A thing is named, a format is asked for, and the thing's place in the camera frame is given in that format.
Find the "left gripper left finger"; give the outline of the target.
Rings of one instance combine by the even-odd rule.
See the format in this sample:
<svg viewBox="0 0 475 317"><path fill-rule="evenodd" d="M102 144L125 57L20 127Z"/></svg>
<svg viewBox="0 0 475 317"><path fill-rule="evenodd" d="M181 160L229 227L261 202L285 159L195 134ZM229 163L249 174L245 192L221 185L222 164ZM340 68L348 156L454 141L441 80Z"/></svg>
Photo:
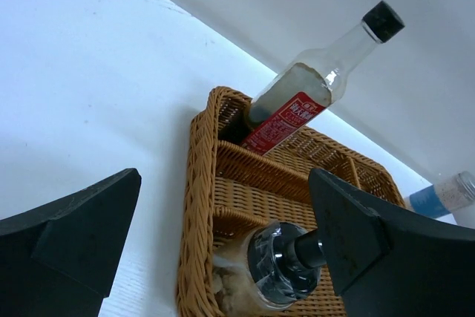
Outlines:
<svg viewBox="0 0 475 317"><path fill-rule="evenodd" d="M97 316L111 293L141 177L124 169L1 220L2 316Z"/></svg>

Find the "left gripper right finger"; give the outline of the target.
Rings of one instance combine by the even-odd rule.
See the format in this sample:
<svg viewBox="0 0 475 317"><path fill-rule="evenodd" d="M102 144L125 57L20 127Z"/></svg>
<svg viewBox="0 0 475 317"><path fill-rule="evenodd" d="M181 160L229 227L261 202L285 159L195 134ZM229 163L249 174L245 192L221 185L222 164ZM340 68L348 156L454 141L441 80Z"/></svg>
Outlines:
<svg viewBox="0 0 475 317"><path fill-rule="evenodd" d="M472 316L474 231L364 192L323 169L309 192L349 316Z"/></svg>

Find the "small black-cap spice jar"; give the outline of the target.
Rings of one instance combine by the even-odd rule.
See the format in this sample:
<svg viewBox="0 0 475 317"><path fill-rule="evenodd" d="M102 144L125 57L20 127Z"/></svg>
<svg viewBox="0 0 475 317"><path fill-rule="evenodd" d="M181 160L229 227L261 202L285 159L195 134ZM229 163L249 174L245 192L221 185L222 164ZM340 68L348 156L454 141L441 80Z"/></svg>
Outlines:
<svg viewBox="0 0 475 317"><path fill-rule="evenodd" d="M225 316L276 313L307 298L325 264L317 229L276 221L216 249L212 289Z"/></svg>

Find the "tall glass red-label bottle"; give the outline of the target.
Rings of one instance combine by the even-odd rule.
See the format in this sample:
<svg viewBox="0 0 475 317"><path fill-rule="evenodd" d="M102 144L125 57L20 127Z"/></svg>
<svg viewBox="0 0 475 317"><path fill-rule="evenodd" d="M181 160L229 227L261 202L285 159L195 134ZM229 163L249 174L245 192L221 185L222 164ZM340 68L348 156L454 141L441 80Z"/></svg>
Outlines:
<svg viewBox="0 0 475 317"><path fill-rule="evenodd" d="M343 97L349 74L405 24L385 1L324 49L299 53L219 138L265 155Z"/></svg>

